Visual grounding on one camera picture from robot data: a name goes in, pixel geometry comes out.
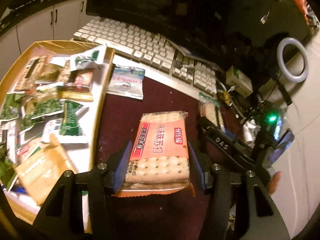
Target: keyboard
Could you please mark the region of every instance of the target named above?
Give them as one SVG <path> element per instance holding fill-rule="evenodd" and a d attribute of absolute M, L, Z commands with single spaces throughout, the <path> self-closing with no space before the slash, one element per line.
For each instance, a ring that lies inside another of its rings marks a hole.
<path fill-rule="evenodd" d="M 112 19 L 93 19 L 74 33 L 73 38 L 112 47 L 117 54 L 129 60 L 159 70 L 169 78 L 173 77 L 181 83 L 216 97 L 216 69 L 184 56 L 160 34 Z"/>

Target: human hand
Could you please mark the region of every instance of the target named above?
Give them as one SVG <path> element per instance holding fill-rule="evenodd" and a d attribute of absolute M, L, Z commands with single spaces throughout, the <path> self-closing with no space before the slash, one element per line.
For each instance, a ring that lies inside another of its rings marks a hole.
<path fill-rule="evenodd" d="M 282 176 L 282 172 L 278 171 L 271 178 L 271 180 L 270 180 L 270 182 L 269 182 L 269 184 L 267 186 L 267 190 L 268 190 L 270 195 L 272 195 L 276 191 L 276 189 L 278 187 L 278 182 L 280 181 L 281 176 Z"/>

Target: screw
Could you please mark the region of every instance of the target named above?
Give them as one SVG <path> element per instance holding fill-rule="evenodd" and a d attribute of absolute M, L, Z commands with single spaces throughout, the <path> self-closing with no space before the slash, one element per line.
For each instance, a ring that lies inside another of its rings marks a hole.
<path fill-rule="evenodd" d="M 63 173 L 63 176 L 65 177 L 70 177 L 72 175 L 72 171 L 71 170 L 67 170 Z"/>
<path fill-rule="evenodd" d="M 99 168 L 100 170 L 104 170 L 104 169 L 106 169 L 106 167 L 107 167 L 107 164 L 105 164 L 105 163 L 99 163 L 99 164 L 98 164 L 98 168 Z"/>
<path fill-rule="evenodd" d="M 254 171 L 247 171 L 247 175 L 252 178 L 254 177 L 256 174 L 254 173 Z"/>
<path fill-rule="evenodd" d="M 217 164 L 217 163 L 212 164 L 212 168 L 213 168 L 215 171 L 218 171 L 218 170 L 221 169 L 220 165 Z"/>

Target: maroon desk mat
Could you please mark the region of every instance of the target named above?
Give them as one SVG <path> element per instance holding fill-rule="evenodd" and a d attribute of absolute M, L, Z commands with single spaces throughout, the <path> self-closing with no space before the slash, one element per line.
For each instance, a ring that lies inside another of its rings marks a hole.
<path fill-rule="evenodd" d="M 100 120 L 96 164 L 105 162 L 125 140 L 134 142 L 143 113 L 188 112 L 187 139 L 199 144 L 196 126 L 199 102 L 196 99 L 149 78 L 143 81 L 143 95 L 142 101 L 106 96 Z M 225 107 L 222 107 L 222 113 L 228 130 L 237 133 L 239 125 L 235 117 Z M 207 150 L 214 162 L 225 162 L 225 157 L 217 148 L 210 146 Z M 194 188 L 195 197 L 190 191 L 182 190 L 170 195 L 111 198 L 110 213 L 119 239 L 198 239 L 209 196 L 203 195 L 196 185 Z"/>

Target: cabinet door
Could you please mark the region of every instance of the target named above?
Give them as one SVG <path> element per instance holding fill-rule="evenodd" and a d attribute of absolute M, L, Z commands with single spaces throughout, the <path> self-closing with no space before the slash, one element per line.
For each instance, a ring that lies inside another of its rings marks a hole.
<path fill-rule="evenodd" d="M 34 41 L 53 40 L 53 6 L 37 12 L 17 24 L 21 52 Z"/>
<path fill-rule="evenodd" d="M 94 16 L 89 16 L 89 15 L 85 14 L 86 8 L 87 8 L 87 0 L 81 0 L 81 8 L 80 8 L 80 17 L 79 17 L 78 29 L 81 29 L 88 22 L 90 22 L 92 19 L 94 19 Z"/>
<path fill-rule="evenodd" d="M 17 28 L 12 27 L 4 35 L 0 37 L 0 51 L 1 51 L 1 67 L 0 80 L 7 73 L 11 65 L 20 56 Z"/>
<path fill-rule="evenodd" d="M 69 0 L 54 6 L 54 39 L 70 40 L 78 30 L 82 0 Z"/>

